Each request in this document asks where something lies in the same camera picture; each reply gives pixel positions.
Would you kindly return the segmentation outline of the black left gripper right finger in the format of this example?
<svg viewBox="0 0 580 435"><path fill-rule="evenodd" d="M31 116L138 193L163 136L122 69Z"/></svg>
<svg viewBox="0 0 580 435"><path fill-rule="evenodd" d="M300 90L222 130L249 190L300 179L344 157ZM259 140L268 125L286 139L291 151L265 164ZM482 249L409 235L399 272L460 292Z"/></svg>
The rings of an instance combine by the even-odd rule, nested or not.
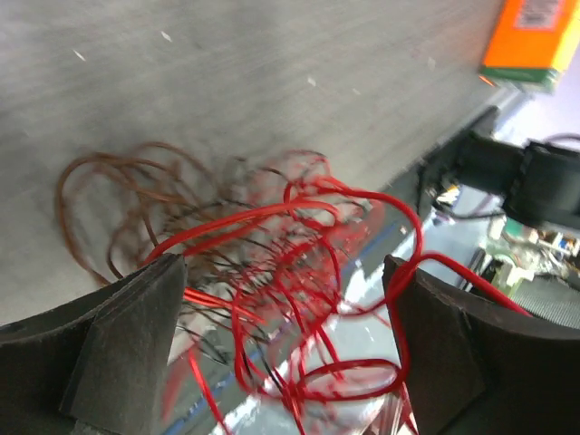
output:
<svg viewBox="0 0 580 435"><path fill-rule="evenodd" d="M396 303L421 434L576 434L579 332L420 271Z"/></svg>

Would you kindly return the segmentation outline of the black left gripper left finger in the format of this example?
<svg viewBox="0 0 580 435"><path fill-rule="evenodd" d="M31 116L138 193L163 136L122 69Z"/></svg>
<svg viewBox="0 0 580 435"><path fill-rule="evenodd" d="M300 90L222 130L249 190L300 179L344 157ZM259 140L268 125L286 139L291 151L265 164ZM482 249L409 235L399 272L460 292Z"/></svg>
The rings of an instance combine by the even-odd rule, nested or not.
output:
<svg viewBox="0 0 580 435"><path fill-rule="evenodd" d="M149 434L186 284L182 257L1 329L4 434Z"/></svg>

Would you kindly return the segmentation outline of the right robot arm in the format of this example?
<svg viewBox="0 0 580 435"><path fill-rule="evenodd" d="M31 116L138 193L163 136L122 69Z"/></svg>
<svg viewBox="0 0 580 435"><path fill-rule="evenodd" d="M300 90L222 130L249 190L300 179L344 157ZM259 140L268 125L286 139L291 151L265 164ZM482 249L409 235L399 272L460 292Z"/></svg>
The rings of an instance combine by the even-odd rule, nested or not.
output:
<svg viewBox="0 0 580 435"><path fill-rule="evenodd" d="M508 218L527 227L579 229L579 153L553 142L521 147L491 137L500 110L491 106L424 158L418 192L448 181L503 198Z"/></svg>

